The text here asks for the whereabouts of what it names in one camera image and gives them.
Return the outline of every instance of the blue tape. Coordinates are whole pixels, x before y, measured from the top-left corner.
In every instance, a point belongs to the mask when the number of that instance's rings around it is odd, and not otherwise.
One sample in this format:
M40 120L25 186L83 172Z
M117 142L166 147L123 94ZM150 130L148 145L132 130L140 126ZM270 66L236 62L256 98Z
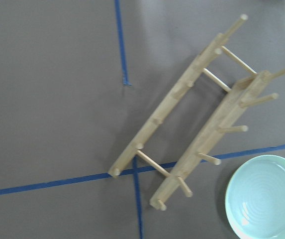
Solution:
M137 166L136 157L134 157L132 160L132 167L133 167L133 179L134 179L134 192L136 195L136 205L137 205L137 214L138 214L139 235L140 239L143 239L142 207L141 207L139 175L138 175L138 166Z
M219 159L228 159L228 158L235 158L235 157L258 154L258 153L266 153L266 152L272 152L272 151L283 150L283 149L285 149L285 144L275 146L275 147L257 148L257 149L245 150L245 151L234 152L234 153L220 154L220 155L215 155L214 157L219 158ZM174 167L175 164L176 162L171 162L171 163L163 163L160 165L163 168L172 168ZM137 173L149 172L149 171L154 171L154 170L155 169L151 166L136 168ZM120 176L129 175L133 173L134 173L134 169L126 169L122 171ZM5 189L0 189L0 195L18 193L18 192L24 192L24 191L30 191L30 190L36 190L36 189L42 189L42 188L51 188L51 187L56 187L56 186L68 185L68 184L73 184L73 183L81 183L81 182L93 181L93 180L110 178L110 177L111 176L107 173L100 173L100 174L94 174L94 175L78 177L78 178L57 180L57 181L52 181L52 182L47 182L47 183L37 183L37 184L30 184L30 185L13 187L13 188L5 188Z
M121 11L120 11L119 0L114 0L114 7L115 7L115 11L116 11L118 41L119 41L120 59L121 59L121 67L122 67L122 83L124 85L131 86L131 84L128 80L128 73L127 73L126 51L125 51L125 47L124 47L122 20L121 20Z

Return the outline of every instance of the light blue plate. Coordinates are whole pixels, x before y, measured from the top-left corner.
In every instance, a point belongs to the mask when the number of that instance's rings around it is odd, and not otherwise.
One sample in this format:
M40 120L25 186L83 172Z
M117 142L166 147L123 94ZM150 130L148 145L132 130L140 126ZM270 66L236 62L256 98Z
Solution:
M228 221L241 239L285 239L285 158L262 155L232 176L225 197Z

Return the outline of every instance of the round dish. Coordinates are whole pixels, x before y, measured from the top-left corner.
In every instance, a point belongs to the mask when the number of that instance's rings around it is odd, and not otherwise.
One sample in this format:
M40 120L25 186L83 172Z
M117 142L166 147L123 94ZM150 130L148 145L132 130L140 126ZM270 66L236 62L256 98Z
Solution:
M225 196L228 221L241 239L285 239L285 158L262 155L239 167Z

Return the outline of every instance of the gray surface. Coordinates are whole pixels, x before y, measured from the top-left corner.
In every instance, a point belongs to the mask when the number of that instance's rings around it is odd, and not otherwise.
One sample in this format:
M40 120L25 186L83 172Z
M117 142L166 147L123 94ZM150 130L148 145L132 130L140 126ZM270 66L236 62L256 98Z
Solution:
M285 150L264 154L285 157ZM178 189L167 201L168 208L164 212L154 210L149 205L149 199L163 177L156 172L139 174L145 238L238 238L226 217L225 191L236 169L258 155L260 154L225 159L218 166L201 163L186 180L193 191L193 197L186 198L182 190Z
M133 195L131 175L2 195L0 239L138 238Z
M242 13L249 20L227 46L257 71L285 67L285 1L121 0L121 9L132 87L121 84L112 0L0 0L0 189L106 172L191 60ZM246 76L225 56L209 68L230 86ZM285 144L285 76L264 94L272 92L280 98L248 109L238 120L249 131L227 135L212 154ZM210 79L200 77L145 152L160 163L176 161L223 96ZM232 162L225 175L224 167L214 167L223 182L241 161ZM204 167L209 170L203 177L212 180L213 188L202 184L203 193L215 195L219 182L213 180L211 165ZM146 175L155 184L142 180L144 200L160 182L154 173ZM0 235L10 231L12 238L87 238L96 232L101 238L125 238L128 231L130 238L138 238L134 194L126 190L131 178L0 196ZM219 238L231 238L211 205L194 199L201 203L204 222L219 224L210 231L212 237L223 231ZM183 206L190 202L182 193L170 202L179 205L180 200ZM113 206L126 213L116 215ZM33 209L31 216L25 214L28 208ZM186 227L181 217L191 224L193 214L175 210L165 213L172 216L170 222L179 221L175 231L180 233ZM205 215L206 210L213 214ZM110 212L114 217L107 217ZM64 215L72 219L70 225ZM146 211L146 238L169 234L169 224L158 231L151 225L152 217L163 215ZM26 228L20 229L20 223ZM64 234L61 228L75 234ZM212 238L188 228L198 238Z

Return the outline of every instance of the blue line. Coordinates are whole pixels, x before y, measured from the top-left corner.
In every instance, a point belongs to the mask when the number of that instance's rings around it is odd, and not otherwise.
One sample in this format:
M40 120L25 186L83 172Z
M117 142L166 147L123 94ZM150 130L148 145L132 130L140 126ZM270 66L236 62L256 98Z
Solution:
M234 152L234 153L219 154L219 155L215 155L214 157L219 158L219 159L228 159L228 158L235 158L235 157L258 154L258 153L278 151L278 150L283 150L283 149L285 149L285 144L275 146L275 147L257 148L257 149L245 150L245 151ZM163 168L172 168L174 167L175 164L176 162L171 162L171 163L163 163L160 165ZM149 171L154 171L154 170L155 169L151 166L136 168L137 173L149 172ZM133 173L134 173L134 169L126 169L122 171L121 176L129 175ZM36 190L36 189L42 189L42 188L51 188L51 187L68 185L68 184L73 184L73 183L88 182L88 181L110 178L110 177L111 176L108 173L100 173L100 174L94 174L94 175L78 177L78 178L57 180L57 181L52 181L52 182L47 182L47 183L37 183L37 184L30 184L30 185L13 187L13 188L5 188L5 189L0 189L0 195L18 193L18 192L24 192L24 191L30 191L30 190Z
M138 166L137 166L137 157L134 157L132 160L133 167L133 179L134 179L134 192L136 195L136 205L137 205L137 214L138 214L138 225L139 225L139 235L140 239L143 239L143 223L142 223L142 207L141 207L141 196L140 196L140 186L139 186L139 175L138 175Z
M122 83L124 85L131 86L131 84L128 80L128 73L127 73L127 61L126 61L126 52L125 52L124 40L123 40L123 30L122 30L122 21L121 21L121 11L120 11L119 0L114 0L114 7L115 7L115 11L116 11L119 50L120 50L121 67L122 67Z

